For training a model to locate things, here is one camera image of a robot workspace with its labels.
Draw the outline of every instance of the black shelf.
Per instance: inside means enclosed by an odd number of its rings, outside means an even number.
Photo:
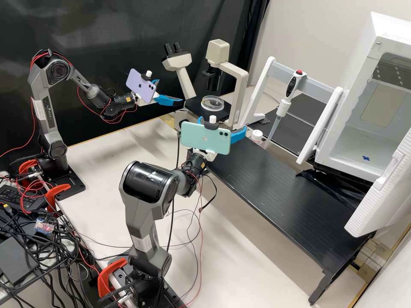
[[[350,264],[371,234],[355,238],[344,225],[354,210],[249,139],[218,155],[208,168],[238,196],[307,253],[322,269],[314,303]]]

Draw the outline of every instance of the table leg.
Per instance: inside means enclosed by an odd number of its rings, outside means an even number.
[[[313,305],[320,298],[320,296],[324,293],[324,291],[330,286],[331,282],[333,282],[333,280],[327,276],[324,276],[324,278],[321,279],[317,288],[314,290],[314,292],[311,294],[310,298],[308,299],[308,302],[310,303],[310,305]]]

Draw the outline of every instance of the black curtain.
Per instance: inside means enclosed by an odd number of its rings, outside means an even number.
[[[3,0],[0,2],[3,48],[0,50],[0,117],[3,125],[0,154],[24,144],[32,131],[29,62],[40,48],[64,54],[90,81],[113,87],[125,86],[131,68],[151,70],[160,79],[158,92],[183,98],[173,72],[161,63],[163,44],[180,42],[191,52],[188,73],[199,95],[205,80],[201,71],[210,39],[230,43],[230,61],[248,68],[255,45],[255,29],[266,0]],[[232,81],[222,80],[222,92],[232,89]],[[123,127],[173,111],[157,104],[127,114],[120,124],[109,125],[91,114],[78,101],[76,86],[59,83],[50,90],[59,131],[72,145]],[[39,152],[37,133],[22,150],[0,159],[0,167],[24,155]]]

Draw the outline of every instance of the petri dish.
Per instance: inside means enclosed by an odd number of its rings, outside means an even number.
[[[224,109],[224,100],[215,95],[206,95],[201,100],[201,107],[207,111],[221,111]]]

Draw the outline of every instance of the robotic arm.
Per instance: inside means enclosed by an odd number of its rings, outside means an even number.
[[[40,126],[39,143],[46,154],[45,159],[39,160],[45,173],[48,169],[57,174],[68,169],[67,146],[57,129],[49,93],[49,89],[62,80],[75,82],[88,100],[103,111],[103,118],[114,117],[120,111],[135,106],[137,100],[133,92],[110,97],[98,85],[89,83],[64,56],[50,49],[40,50],[33,57],[28,83],[33,92],[33,106]]]
[[[190,197],[206,168],[201,154],[191,154],[181,169],[167,170],[134,161],[123,172],[120,195],[133,246],[128,262],[152,277],[164,277],[171,255],[158,244],[155,220],[162,219],[175,196]]]

